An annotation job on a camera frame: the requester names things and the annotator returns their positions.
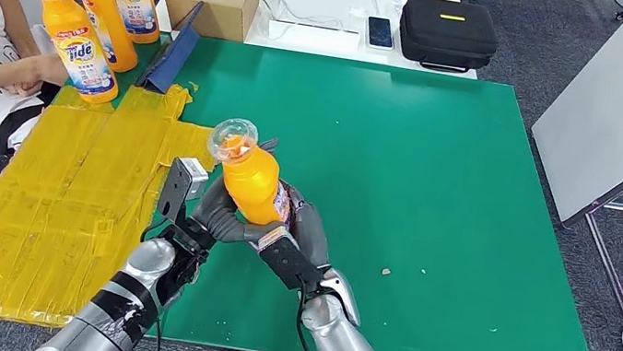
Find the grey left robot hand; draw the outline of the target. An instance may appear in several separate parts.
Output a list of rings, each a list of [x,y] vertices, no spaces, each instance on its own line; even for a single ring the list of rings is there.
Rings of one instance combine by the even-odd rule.
[[[194,207],[191,217],[204,227],[213,239],[219,242],[258,243],[276,228],[287,222],[274,220],[269,224],[252,224],[237,218],[238,207],[225,187],[223,175],[208,185],[205,194]]]

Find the person's right hand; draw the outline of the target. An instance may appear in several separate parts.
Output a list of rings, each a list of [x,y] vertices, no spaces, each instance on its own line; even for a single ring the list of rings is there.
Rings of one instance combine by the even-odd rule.
[[[68,72],[57,54],[32,55],[19,59],[14,65],[18,82],[13,87],[19,95],[34,94],[43,83],[62,86],[68,78]]]

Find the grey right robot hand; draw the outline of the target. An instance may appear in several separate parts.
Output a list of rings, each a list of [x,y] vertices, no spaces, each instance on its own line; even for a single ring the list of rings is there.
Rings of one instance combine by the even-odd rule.
[[[297,188],[282,181],[290,199],[289,229],[300,251],[317,268],[329,267],[329,251],[323,221],[314,204],[305,199]]]

